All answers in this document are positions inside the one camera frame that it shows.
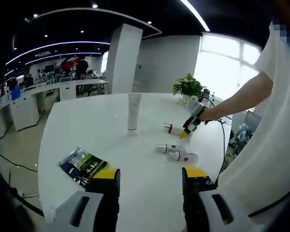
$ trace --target ceiling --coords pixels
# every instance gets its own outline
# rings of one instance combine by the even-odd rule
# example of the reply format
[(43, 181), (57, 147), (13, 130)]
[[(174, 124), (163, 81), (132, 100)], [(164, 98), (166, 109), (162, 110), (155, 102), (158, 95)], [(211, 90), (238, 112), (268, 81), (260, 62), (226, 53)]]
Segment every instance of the ceiling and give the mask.
[[(254, 0), (189, 1), (211, 32), (265, 45), (270, 20)], [(98, 4), (96, 10), (92, 8), (94, 3)], [(29, 52), (5, 65), (27, 51), (50, 44), (73, 41), (110, 43), (112, 32), (123, 23), (142, 28), (144, 39), (168, 35), (201, 35), (204, 32), (199, 21), (180, 0), (78, 0), (71, 3), (66, 0), (30, 0), (13, 1), (8, 3), (8, 7), (5, 2), (1, 4), (1, 75), (7, 73), (7, 70), (25, 69), (28, 66), (25, 64), (38, 59), (36, 55), (41, 52), (51, 53), (46, 57), (76, 52), (103, 54), (108, 51), (108, 44), (58, 44)]]

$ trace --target led light strip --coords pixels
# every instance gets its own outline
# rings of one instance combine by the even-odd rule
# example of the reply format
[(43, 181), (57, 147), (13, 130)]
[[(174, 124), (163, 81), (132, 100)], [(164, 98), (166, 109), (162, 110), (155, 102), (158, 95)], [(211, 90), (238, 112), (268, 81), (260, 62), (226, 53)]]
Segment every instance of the led light strip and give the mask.
[(27, 53), (29, 53), (29, 52), (33, 52), (33, 51), (36, 51), (36, 50), (39, 50), (39, 49), (42, 49), (42, 48), (46, 48), (46, 47), (51, 47), (51, 46), (55, 46), (55, 45), (60, 45), (60, 44), (80, 44), (80, 43), (89, 43), (89, 44), (107, 44), (107, 45), (110, 45), (110, 43), (105, 43), (105, 42), (97, 42), (97, 41), (73, 41), (73, 42), (62, 42), (62, 43), (53, 43), (53, 44), (49, 44), (49, 45), (45, 45), (45, 46), (42, 46), (42, 47), (38, 47), (38, 48), (34, 48), (34, 49), (32, 49), (32, 50), (30, 50), (30, 51), (27, 51), (27, 52), (25, 52), (25, 53), (23, 53), (23, 54), (20, 54), (19, 56), (17, 56), (17, 57), (15, 57), (15, 58), (13, 58), (13, 59), (11, 59), (9, 62), (7, 62), (5, 65), (7, 65), (7, 64), (9, 64), (9, 63), (11, 63), (13, 60), (16, 60), (17, 58), (19, 58), (19, 57), (21, 57), (21, 56), (23, 56), (23, 55), (25, 55), (25, 54), (27, 54)]
[(7, 74), (5, 74), (4, 76), (7, 76), (8, 74), (10, 74), (11, 72), (13, 72), (14, 71), (14, 69), (13, 70), (11, 70), (11, 71), (9, 71)]
[(102, 53), (101, 52), (76, 52), (76, 53), (65, 53), (65, 54), (59, 54), (59, 55), (53, 55), (53, 56), (49, 56), (49, 57), (44, 57), (44, 58), (40, 58), (40, 59), (35, 59), (33, 61), (30, 61), (26, 64), (30, 64), (30, 63), (33, 63), (33, 62), (36, 62), (36, 61), (39, 61), (41, 59), (47, 59), (47, 58), (51, 58), (51, 57), (59, 57), (59, 56), (66, 56), (66, 55), (77, 55), (77, 54), (99, 54), (101, 55)]
[(188, 0), (180, 0), (190, 11), (193, 13), (193, 15), (197, 18), (197, 20), (201, 23), (202, 27), (206, 31), (210, 31), (209, 27), (205, 23), (204, 19), (201, 17), (199, 12), (191, 5), (191, 3)]

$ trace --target white pillar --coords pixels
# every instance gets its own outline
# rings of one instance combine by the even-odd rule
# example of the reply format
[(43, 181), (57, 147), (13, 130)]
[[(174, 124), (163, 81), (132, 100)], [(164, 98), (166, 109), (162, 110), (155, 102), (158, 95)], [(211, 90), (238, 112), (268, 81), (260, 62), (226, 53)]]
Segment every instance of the white pillar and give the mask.
[(132, 92), (143, 30), (123, 24), (112, 35), (105, 80), (108, 93)]

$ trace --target white desk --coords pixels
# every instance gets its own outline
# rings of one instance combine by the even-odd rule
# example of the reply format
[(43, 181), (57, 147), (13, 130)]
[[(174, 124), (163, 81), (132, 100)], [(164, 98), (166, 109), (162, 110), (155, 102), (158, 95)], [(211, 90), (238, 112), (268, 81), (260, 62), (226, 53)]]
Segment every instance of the white desk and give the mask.
[(44, 93), (59, 88), (60, 100), (76, 98), (76, 86), (87, 84), (107, 84), (100, 79), (75, 80), (47, 85), (46, 82), (26, 88), (21, 91), (20, 98), (12, 101), (11, 94), (5, 94), (0, 98), (0, 138), (4, 136), (11, 120), (17, 131), (35, 126), (40, 119), (40, 113), (44, 110)]
[[(155, 143), (187, 145), (199, 154), (196, 166), (216, 180), (223, 162), (220, 123), (203, 123), (190, 139), (163, 130), (181, 126), (188, 110), (178, 96), (144, 93), (136, 136), (128, 133), (128, 95), (112, 94), (56, 103), (48, 117), (39, 155), (39, 193), (47, 221), (54, 210), (82, 189), (59, 167), (77, 146), (121, 169), (117, 232), (178, 232), (185, 226), (182, 167), (189, 164), (155, 152)], [(231, 126), (224, 124), (227, 147)]]

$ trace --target white round table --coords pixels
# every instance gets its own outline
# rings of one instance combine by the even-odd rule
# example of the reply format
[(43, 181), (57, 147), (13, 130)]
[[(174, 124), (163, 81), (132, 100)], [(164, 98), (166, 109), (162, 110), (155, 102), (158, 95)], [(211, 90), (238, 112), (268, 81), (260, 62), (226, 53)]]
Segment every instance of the white round table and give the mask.
[[(187, 108), (178, 95), (144, 93), (136, 134), (127, 130), (128, 95), (112, 94), (55, 103), (44, 129), (39, 156), (39, 192), (46, 220), (77, 190), (83, 189), (59, 167), (77, 146), (120, 168), (117, 232), (177, 232), (185, 227), (182, 167), (194, 165), (215, 181), (223, 162), (220, 123), (203, 123), (188, 139), (168, 134), (164, 122), (182, 126)], [(224, 124), (225, 147), (231, 126)], [(155, 143), (185, 144), (195, 164), (167, 158)]]

